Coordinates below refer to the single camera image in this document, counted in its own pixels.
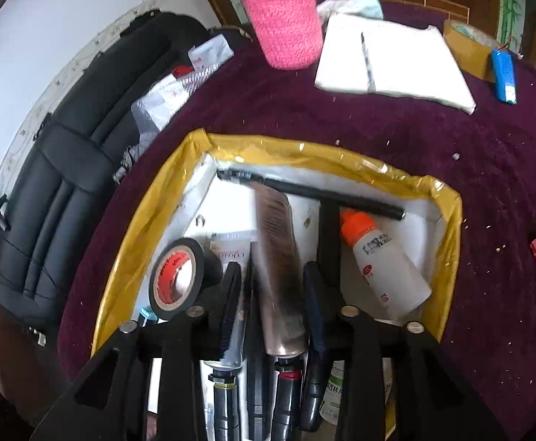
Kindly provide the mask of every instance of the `white notebook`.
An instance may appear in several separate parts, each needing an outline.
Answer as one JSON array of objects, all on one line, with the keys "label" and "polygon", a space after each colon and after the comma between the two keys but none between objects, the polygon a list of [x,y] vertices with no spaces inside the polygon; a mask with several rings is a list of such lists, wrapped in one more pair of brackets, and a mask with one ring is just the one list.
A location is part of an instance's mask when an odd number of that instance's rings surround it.
[{"label": "white notebook", "polygon": [[329,19],[315,86],[340,93],[375,93],[430,99],[472,114],[476,103],[458,64],[434,26],[418,30],[392,21],[348,14]]}]

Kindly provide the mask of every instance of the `metal screw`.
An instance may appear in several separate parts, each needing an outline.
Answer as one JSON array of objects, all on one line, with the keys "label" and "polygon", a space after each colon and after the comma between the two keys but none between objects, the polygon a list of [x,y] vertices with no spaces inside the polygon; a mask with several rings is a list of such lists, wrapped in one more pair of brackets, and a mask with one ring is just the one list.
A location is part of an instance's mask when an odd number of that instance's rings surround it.
[{"label": "metal screw", "polygon": [[191,318],[198,318],[204,313],[204,308],[200,305],[192,305],[188,310],[186,310],[186,315]]},{"label": "metal screw", "polygon": [[128,320],[121,324],[121,326],[119,327],[119,330],[121,330],[123,333],[131,333],[136,328],[137,328],[137,322],[135,320]]},{"label": "metal screw", "polygon": [[344,317],[355,317],[360,314],[360,309],[357,307],[354,307],[353,305],[346,305],[341,309],[341,314]]},{"label": "metal screw", "polygon": [[409,330],[411,333],[419,334],[425,331],[425,327],[419,322],[409,322],[407,324],[407,330]]}]

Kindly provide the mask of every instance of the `red cap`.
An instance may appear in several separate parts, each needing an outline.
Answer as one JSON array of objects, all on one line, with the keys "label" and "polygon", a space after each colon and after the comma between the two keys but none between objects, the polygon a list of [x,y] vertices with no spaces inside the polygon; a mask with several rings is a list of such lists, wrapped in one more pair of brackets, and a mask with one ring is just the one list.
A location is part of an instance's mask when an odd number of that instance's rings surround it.
[{"label": "red cap", "polygon": [[286,378],[289,380],[301,380],[302,373],[301,373],[301,370],[293,370],[291,372],[281,372],[278,374],[278,378]]},{"label": "red cap", "polygon": [[365,212],[345,209],[341,212],[341,235],[345,243],[353,247],[368,232],[376,228],[374,219]]}]

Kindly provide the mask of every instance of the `brown packing tape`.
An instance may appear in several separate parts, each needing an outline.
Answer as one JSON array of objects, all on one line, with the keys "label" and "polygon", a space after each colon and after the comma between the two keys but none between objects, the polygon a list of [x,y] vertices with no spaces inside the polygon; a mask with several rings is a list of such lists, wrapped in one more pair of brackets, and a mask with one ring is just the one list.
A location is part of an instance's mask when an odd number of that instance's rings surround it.
[{"label": "brown packing tape", "polygon": [[460,69],[484,81],[494,82],[490,52],[499,47],[494,38],[474,26],[445,20],[443,39]]}]

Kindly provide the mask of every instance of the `orange bottle cap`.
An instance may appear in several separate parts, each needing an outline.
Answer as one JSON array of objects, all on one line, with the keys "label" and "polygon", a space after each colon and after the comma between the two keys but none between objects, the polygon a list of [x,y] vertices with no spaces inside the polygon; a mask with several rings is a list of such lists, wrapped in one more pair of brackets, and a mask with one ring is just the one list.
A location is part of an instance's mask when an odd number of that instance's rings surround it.
[{"label": "orange bottle cap", "polygon": [[349,247],[353,247],[364,235],[377,228],[374,219],[365,212],[345,209],[340,217],[341,235]]}]

